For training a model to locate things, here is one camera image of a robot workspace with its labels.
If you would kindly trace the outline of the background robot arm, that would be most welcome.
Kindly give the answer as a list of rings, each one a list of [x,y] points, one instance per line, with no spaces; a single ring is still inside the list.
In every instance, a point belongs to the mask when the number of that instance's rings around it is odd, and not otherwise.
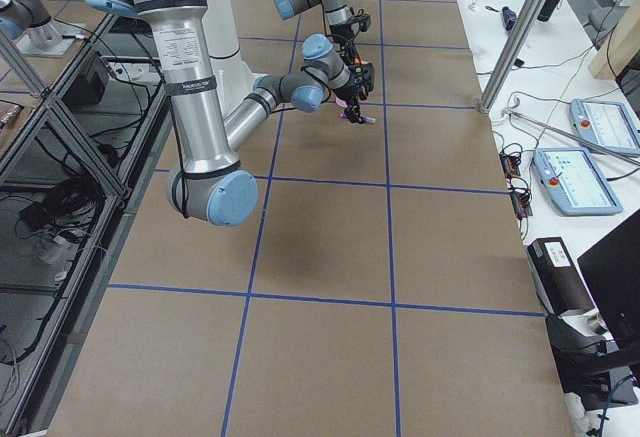
[[[56,22],[41,0],[1,0],[1,31],[23,55],[60,58],[83,29]]]

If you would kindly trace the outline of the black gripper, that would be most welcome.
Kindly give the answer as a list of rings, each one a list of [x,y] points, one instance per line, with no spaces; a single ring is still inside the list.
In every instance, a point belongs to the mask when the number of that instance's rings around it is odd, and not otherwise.
[[[360,32],[367,32],[371,25],[371,16],[363,9],[355,12],[352,7],[342,7],[327,14],[329,36],[342,45],[342,57],[345,63],[356,62],[356,48],[353,44]]]
[[[347,69],[347,80],[337,88],[337,98],[347,106],[344,115],[349,122],[362,124],[363,117],[358,104],[374,90],[375,67],[373,63],[365,62],[350,64]]]

